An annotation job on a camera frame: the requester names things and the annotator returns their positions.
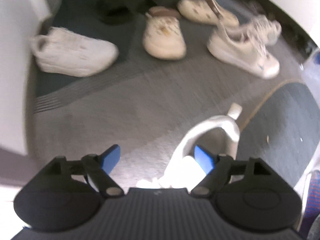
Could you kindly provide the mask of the white chunky sneaker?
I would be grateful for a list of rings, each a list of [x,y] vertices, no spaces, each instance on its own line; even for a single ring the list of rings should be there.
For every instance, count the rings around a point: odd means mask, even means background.
[[[236,120],[242,107],[233,103],[226,115],[212,116],[191,128],[183,137],[160,178],[151,181],[141,179],[136,187],[142,189],[181,189],[191,191],[214,169],[219,152],[203,146],[200,139],[209,136],[214,130],[222,130],[222,137],[214,140],[214,146],[222,147],[222,155],[236,158],[240,140],[240,129]]]
[[[74,77],[103,72],[119,56],[118,47],[111,42],[58,27],[30,38],[30,48],[41,71]]]

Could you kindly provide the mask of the cream nike sneaker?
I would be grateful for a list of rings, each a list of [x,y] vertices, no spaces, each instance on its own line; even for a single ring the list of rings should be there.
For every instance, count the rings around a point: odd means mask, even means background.
[[[209,38],[207,48],[220,61],[259,78],[272,79],[279,74],[279,61],[267,51],[256,31],[233,34],[219,25]]]
[[[276,44],[281,35],[281,30],[281,24],[278,21],[271,21],[265,15],[255,16],[249,23],[240,26],[241,33],[246,34],[248,31],[256,32],[267,46]]]

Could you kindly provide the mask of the cream clog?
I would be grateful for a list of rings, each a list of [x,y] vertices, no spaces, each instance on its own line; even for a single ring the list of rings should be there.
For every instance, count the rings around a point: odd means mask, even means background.
[[[143,35],[145,51],[161,60],[180,60],[187,46],[180,28],[180,13],[171,8],[151,7],[146,13]]]
[[[191,22],[225,26],[239,26],[238,18],[221,7],[216,0],[180,0],[177,4],[180,14]]]

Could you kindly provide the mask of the grey striped door mat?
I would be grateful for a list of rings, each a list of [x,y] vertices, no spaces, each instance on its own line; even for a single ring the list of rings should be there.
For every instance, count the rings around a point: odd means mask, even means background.
[[[215,59],[207,50],[210,27],[182,22],[187,55],[161,61],[142,47],[145,18],[108,26],[90,0],[62,0],[54,24],[104,37],[120,49],[108,70],[86,78],[39,73],[34,108],[34,155],[42,164],[121,148],[115,179],[123,186],[160,176],[185,133],[208,117],[243,107],[243,131],[281,86],[300,83],[298,52],[280,38],[270,52],[280,62],[277,77],[263,80]]]

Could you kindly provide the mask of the black slide sandal left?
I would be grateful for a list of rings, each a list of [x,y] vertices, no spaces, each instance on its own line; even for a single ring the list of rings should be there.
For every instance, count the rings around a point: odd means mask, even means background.
[[[124,0],[97,0],[96,9],[101,22],[107,25],[120,25],[133,19],[133,13]]]

